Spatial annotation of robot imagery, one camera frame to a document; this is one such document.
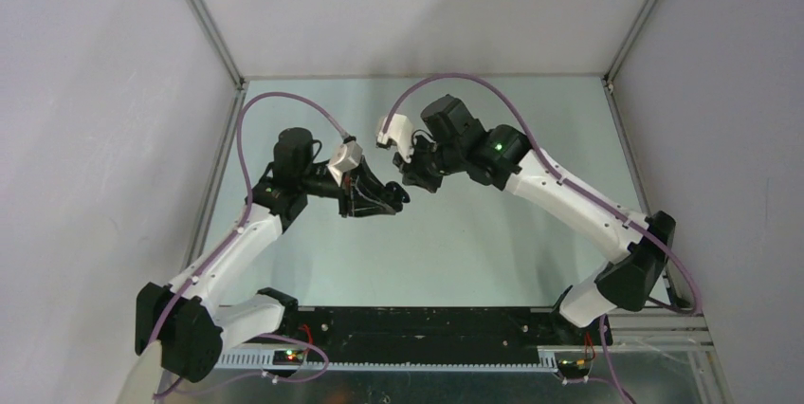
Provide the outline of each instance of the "gray wall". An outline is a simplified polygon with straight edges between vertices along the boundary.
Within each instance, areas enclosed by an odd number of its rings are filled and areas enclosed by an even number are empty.
[[[0,5],[0,402],[113,402],[233,88],[185,0]]]
[[[615,95],[739,403],[800,401],[804,0],[663,0]]]

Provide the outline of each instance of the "aluminum frame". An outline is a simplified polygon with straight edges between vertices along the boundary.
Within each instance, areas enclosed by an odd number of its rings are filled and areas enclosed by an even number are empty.
[[[196,226],[191,244],[186,253],[186,260],[184,261],[185,266],[199,256],[204,249],[210,227],[210,220],[214,212],[214,205],[220,191],[231,144],[234,140],[235,122],[244,104],[247,92],[247,80],[237,68],[236,63],[228,51],[225,40],[215,25],[204,0],[187,1],[192,13],[198,20],[199,26],[207,36],[210,45],[221,59],[222,64],[234,84],[235,90],[231,107],[228,111],[226,126],[221,135],[219,147],[215,151],[215,159],[208,178],[207,188],[204,192],[201,206],[199,207]],[[644,212],[650,212],[648,197],[639,174],[636,159],[630,147],[628,135],[623,126],[623,120],[617,108],[613,94],[613,83],[634,42],[639,37],[649,17],[655,10],[658,1],[659,0],[645,0],[639,13],[634,18],[623,43],[614,55],[609,70],[601,79],[602,87],[612,111],[612,118],[617,130],[617,135],[620,138],[623,153],[625,154],[629,166],[631,179],[637,191],[640,207]],[[672,280],[672,276],[674,275],[673,270],[671,269],[668,273]],[[549,310],[549,308],[536,308],[534,310]],[[629,313],[618,310],[612,312],[610,317],[612,335],[614,338],[614,345],[610,349],[612,352],[655,351],[660,355],[665,355],[667,352],[687,352],[690,367],[693,369],[694,373],[696,371],[698,373],[695,376],[702,402],[704,404],[733,402],[728,388],[725,386],[722,369],[703,316],[685,317],[675,315],[660,308],[647,308],[639,313]],[[251,344],[243,345],[243,348],[249,347],[253,346]],[[544,346],[544,350],[554,353],[574,352],[579,351],[580,347]]]

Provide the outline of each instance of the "purple cable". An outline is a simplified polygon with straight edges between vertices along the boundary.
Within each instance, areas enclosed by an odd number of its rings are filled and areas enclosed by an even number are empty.
[[[613,382],[611,382],[610,380],[608,380],[606,378],[601,378],[601,377],[587,377],[586,380],[584,380],[582,378],[564,378],[562,376],[559,376],[558,378],[561,379],[562,381],[566,380],[568,384],[597,382],[597,383],[605,383],[606,385],[609,385],[610,387],[614,388],[615,390],[617,389],[617,387],[614,386]],[[634,399],[633,396],[630,395],[630,393],[628,393],[625,390],[623,390],[623,393],[628,398],[630,404],[636,404],[636,399]]]
[[[270,333],[260,335],[260,336],[258,336],[258,338],[268,338],[268,339],[271,339],[271,340],[280,340],[282,342],[287,342],[289,344],[299,345],[301,347],[304,347],[305,349],[313,350],[317,354],[321,355],[321,358],[323,358],[323,360],[324,360],[324,365],[323,365],[323,367],[321,367],[320,371],[316,372],[312,376],[303,377],[303,378],[279,377],[279,376],[274,376],[272,374],[269,374],[266,371],[249,371],[247,373],[242,373],[239,376],[234,376],[232,378],[224,380],[223,382],[218,383],[216,385],[213,385],[213,386],[211,386],[211,387],[209,387],[207,389],[198,390],[198,391],[190,391],[190,392],[184,392],[184,391],[175,389],[175,385],[177,385],[177,382],[179,380],[181,380],[181,379],[179,379],[173,385],[171,385],[171,388],[166,390],[164,393],[160,394],[159,397],[164,397],[164,396],[168,395],[170,392],[176,392],[176,393],[178,393],[180,395],[186,395],[186,396],[206,395],[206,394],[214,392],[215,390],[221,389],[221,388],[229,385],[232,382],[236,382],[236,381],[238,381],[240,379],[243,379],[243,378],[246,378],[246,377],[263,376],[263,375],[265,375],[266,377],[270,377],[271,380],[276,380],[278,382],[304,383],[304,382],[309,382],[310,380],[314,380],[316,378],[321,377],[324,373],[327,372],[327,369],[329,369],[329,357],[327,357],[326,353],[324,353],[323,350],[321,350],[319,347],[317,347],[317,346],[315,346],[313,344],[304,342],[303,340],[294,340],[293,338],[288,338],[288,337],[280,336],[280,335],[273,335],[273,334],[270,334]]]
[[[599,325],[600,331],[600,346],[603,348],[603,357],[606,358],[606,363],[609,364],[609,374],[612,375],[612,385],[614,389],[620,394],[620,397],[623,398],[623,401],[629,402],[629,394],[625,390],[623,390],[623,386],[620,385],[620,379],[617,378],[617,373],[614,371],[614,365],[612,364],[612,356],[609,354],[609,346],[606,345],[606,315],[600,316],[597,320],[597,324]]]
[[[165,398],[167,395],[169,395],[169,394],[171,394],[171,393],[175,392],[175,391],[176,391],[176,387],[177,387],[177,386],[179,386],[179,384],[180,384],[182,381],[183,381],[183,380],[182,380],[182,378],[181,378],[181,377],[177,378],[177,379],[174,381],[174,383],[172,383],[172,384],[171,384],[171,386],[170,386],[170,387],[168,387],[168,388],[167,388],[167,390],[165,390],[164,392],[160,392],[160,393],[154,393],[154,399],[163,399],[163,398]]]
[[[159,318],[156,320],[156,324],[154,325],[154,330],[151,332],[151,336],[148,338],[148,343],[154,342],[156,338],[159,337],[159,332],[162,330],[162,326],[164,326],[165,321],[168,319],[168,315],[173,311],[176,303],[178,303],[181,296],[184,292],[190,288],[192,285],[192,278],[201,276],[201,274],[212,265],[215,260],[218,259],[218,256],[223,253],[226,247],[234,240],[237,236],[237,230],[244,226],[248,221],[248,217],[251,215],[251,204],[254,201],[254,194],[251,192],[251,178],[248,177],[248,168],[246,167],[246,158],[243,156],[243,118],[246,116],[246,112],[252,105],[256,102],[261,101],[265,98],[288,98],[293,99],[295,101],[304,102],[307,105],[315,108],[322,115],[324,115],[333,126],[335,126],[336,130],[341,137],[347,138],[349,137],[349,133],[346,132],[343,127],[333,118],[332,115],[329,114],[323,107],[318,105],[317,103],[310,101],[307,98],[303,98],[302,96],[298,96],[295,94],[284,93],[280,91],[274,91],[269,93],[263,93],[261,95],[255,96],[251,101],[248,101],[246,105],[243,106],[243,109],[240,110],[240,114],[237,116],[237,122],[235,124],[235,131],[236,131],[236,142],[237,142],[237,157],[240,159],[240,170],[243,171],[243,179],[246,182],[246,208],[243,210],[243,216],[241,216],[240,221],[238,221],[237,226],[232,230],[229,235],[222,241],[217,248],[207,257],[204,262],[201,263],[200,266],[191,274],[190,278],[182,284],[178,290],[176,290],[173,297],[168,301],[165,305],[165,308],[162,309],[162,313],[159,314]]]
[[[399,99],[397,99],[396,102],[391,107],[391,111],[389,112],[388,117],[386,117],[386,119],[385,119],[385,124],[383,124],[383,126],[382,126],[382,132],[383,133],[388,132],[388,126],[391,124],[391,118],[396,113],[396,111],[399,109],[399,107],[402,105],[402,102],[404,102],[405,99],[407,99],[408,96],[410,96],[413,93],[413,91],[421,88],[422,86],[424,86],[424,85],[426,85],[428,83],[435,82],[437,80],[443,80],[443,79],[469,80],[471,82],[475,82],[477,84],[480,84],[480,85],[486,87],[489,91],[494,93],[498,98],[500,98],[502,103],[504,103],[505,106],[508,107],[508,110],[511,111],[511,114],[514,116],[514,118],[517,119],[517,122],[520,124],[520,127],[522,128],[522,131],[525,133],[525,135],[528,138],[528,141],[530,142],[531,148],[533,148],[534,154],[536,154],[536,158],[539,160],[539,163],[541,163],[541,166],[544,168],[545,171],[547,171],[549,174],[551,174],[556,180],[558,180],[562,184],[567,185],[568,188],[571,188],[573,191],[579,193],[581,196],[583,196],[587,200],[589,200],[592,203],[594,203],[595,205],[597,205],[600,209],[602,209],[602,210],[608,212],[609,214],[611,214],[612,216],[614,216],[620,222],[623,222],[623,223],[629,222],[628,216],[626,216],[623,212],[621,212],[617,208],[613,207],[612,205],[610,205],[609,203],[607,203],[605,200],[603,200],[602,198],[598,197],[597,195],[587,191],[586,189],[584,189],[582,186],[580,186],[579,184],[577,184],[573,180],[571,180],[569,178],[564,178],[563,175],[561,174],[561,172],[559,172],[553,165],[550,164],[550,161],[547,160],[547,156],[544,154],[543,150],[537,144],[536,137],[533,135],[533,132],[530,130],[528,125],[525,123],[525,120],[522,117],[522,115],[520,114],[519,110],[517,110],[517,107],[515,107],[514,104],[503,94],[503,92],[500,91],[499,89],[497,89],[497,87],[495,87],[493,84],[483,80],[482,78],[480,78],[480,77],[478,77],[476,75],[463,74],[463,73],[460,73],[460,72],[450,72],[450,73],[447,73],[447,74],[436,74],[436,75],[432,75],[430,77],[427,77],[426,79],[421,80],[420,82],[414,84],[413,86],[408,88],[404,93],[402,93],[402,96],[400,96]],[[665,309],[670,309],[670,310],[672,310],[674,312],[677,312],[679,314],[684,314],[684,315],[689,315],[689,316],[695,316],[695,315],[700,314],[701,313],[701,292],[699,291],[698,286],[695,284],[695,281],[692,279],[692,275],[689,274],[689,271],[687,271],[686,267],[681,263],[681,260],[679,260],[679,258],[670,250],[670,248],[667,247],[667,245],[662,243],[658,238],[656,238],[656,236],[654,236],[653,234],[648,232],[646,229],[643,229],[641,226],[635,224],[633,221],[630,221],[628,223],[628,227],[633,228],[634,230],[636,230],[639,233],[641,233],[644,237],[648,238],[651,241],[651,243],[653,243],[659,249],[661,249],[667,255],[667,257],[670,259],[670,261],[676,267],[678,267],[678,269],[681,272],[682,276],[684,277],[686,283],[689,285],[690,290],[692,291],[692,300],[693,300],[692,305],[693,306],[692,306],[692,309],[682,309],[680,307],[676,307],[676,306],[673,306],[673,305],[669,305],[669,304],[659,302],[658,300],[655,300],[653,298],[649,298],[649,301],[651,301],[652,303],[656,303],[656,304],[662,306]]]

